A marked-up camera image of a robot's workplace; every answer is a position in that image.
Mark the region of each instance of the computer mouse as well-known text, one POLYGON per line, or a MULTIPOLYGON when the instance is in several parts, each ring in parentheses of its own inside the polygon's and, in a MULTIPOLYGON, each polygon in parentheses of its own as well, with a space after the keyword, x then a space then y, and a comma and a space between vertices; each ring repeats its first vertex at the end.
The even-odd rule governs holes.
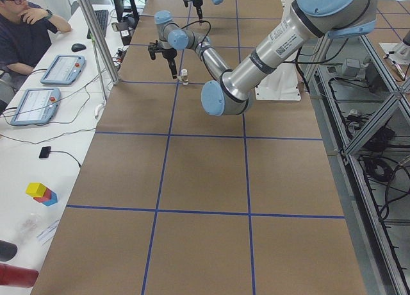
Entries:
POLYGON ((76 53, 77 51, 84 50, 84 49, 86 49, 86 46, 80 43, 75 43, 71 46, 71 51, 73 53, 76 53))

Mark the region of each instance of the black object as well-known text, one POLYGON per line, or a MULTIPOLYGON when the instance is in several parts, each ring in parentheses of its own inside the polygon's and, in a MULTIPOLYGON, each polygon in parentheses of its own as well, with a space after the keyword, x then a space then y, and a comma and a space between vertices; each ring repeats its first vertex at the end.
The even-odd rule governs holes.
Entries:
MULTIPOLYGON (((108 10, 95 10, 94 13, 95 13, 95 16, 97 17, 97 21, 105 37, 105 34, 107 33, 108 17, 110 16, 110 13, 108 10)), ((87 39, 90 39, 90 38, 91 38, 91 31, 90 29, 88 29, 87 39)))
POLYGON ((387 183, 393 176, 393 169, 387 162, 376 157, 364 158, 366 173, 377 181, 387 183))
POLYGON ((6 108, 7 108, 7 103, 0 99, 0 114, 2 114, 2 112, 5 111, 6 108))
POLYGON ((394 130, 382 126, 363 147, 372 152, 383 152, 395 134, 394 130))
POLYGON ((148 52, 151 57, 151 60, 155 60, 156 53, 162 53, 162 57, 167 59, 169 69, 171 70, 172 78, 177 79, 177 65, 175 64, 175 57, 177 56, 177 51, 174 48, 165 49, 162 48, 158 41, 156 40, 155 43, 149 43, 148 52))
POLYGON ((51 152, 51 146, 43 146, 40 151, 39 158, 48 158, 51 152))
POLYGON ((132 14, 123 16, 125 12, 124 0, 113 0, 115 13, 117 14, 117 22, 126 22, 130 28, 135 29, 140 16, 136 10, 135 0, 127 0, 131 5, 132 14))
POLYGON ((17 253, 17 246, 11 242, 0 240, 0 261, 10 261, 17 253))
POLYGON ((84 45, 84 44, 80 44, 80 43, 75 43, 75 44, 73 44, 73 45, 71 46, 71 51, 72 51, 73 53, 76 53, 76 52, 78 52, 78 51, 80 51, 80 50, 84 50, 84 49, 86 49, 85 45, 84 45))
POLYGON ((202 21, 203 16, 201 6, 204 4, 203 0, 184 0, 184 5, 186 8, 188 7, 189 2, 192 2, 193 6, 197 9, 198 19, 199 21, 202 21))
POLYGON ((406 36, 403 38, 403 43, 405 43, 407 46, 410 46, 410 31, 407 32, 406 36))

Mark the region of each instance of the red object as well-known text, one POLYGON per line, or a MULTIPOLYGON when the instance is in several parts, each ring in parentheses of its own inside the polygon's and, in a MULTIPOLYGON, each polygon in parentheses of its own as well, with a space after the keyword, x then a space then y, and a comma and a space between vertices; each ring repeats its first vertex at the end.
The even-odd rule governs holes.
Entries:
POLYGON ((49 190, 48 188, 46 188, 45 192, 44 192, 44 196, 42 197, 34 197, 33 199, 36 200, 37 202, 43 203, 46 201, 50 201, 51 199, 51 190, 49 190))
POLYGON ((23 267, 0 264, 0 285, 9 287, 32 287, 37 280, 38 271, 23 267))

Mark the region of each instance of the electronic equipment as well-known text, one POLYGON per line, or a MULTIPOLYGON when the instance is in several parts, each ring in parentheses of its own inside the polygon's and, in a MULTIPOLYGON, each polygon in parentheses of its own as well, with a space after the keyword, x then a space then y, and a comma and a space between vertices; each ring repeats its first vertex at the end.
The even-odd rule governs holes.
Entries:
POLYGON ((132 14, 123 16, 124 14, 124 0, 113 0, 115 13, 117 14, 118 22, 126 22, 130 28, 135 29, 140 16, 136 10, 135 0, 127 0, 131 5, 132 14))
POLYGON ((84 56, 58 55, 40 82, 44 85, 70 85, 81 73, 84 65, 84 56))
MULTIPOLYGON (((102 33, 105 37, 107 34, 108 18, 110 17, 110 12, 108 10, 94 10, 97 21, 101 27, 102 33)), ((91 31, 88 29, 87 39, 91 39, 91 31)))
POLYGON ((10 121, 14 126, 46 124, 53 117, 60 101, 58 88, 31 88, 24 95, 10 121))

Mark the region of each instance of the black t-shirt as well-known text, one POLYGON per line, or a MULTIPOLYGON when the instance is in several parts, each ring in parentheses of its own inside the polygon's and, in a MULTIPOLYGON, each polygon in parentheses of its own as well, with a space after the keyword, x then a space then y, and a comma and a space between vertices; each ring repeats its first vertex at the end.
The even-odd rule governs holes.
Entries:
MULTIPOLYGON (((34 3, 29 6, 40 8, 34 3)), ((36 66, 51 45, 48 30, 57 32, 47 19, 34 24, 14 24, 0 15, 0 67, 17 62, 36 66)))

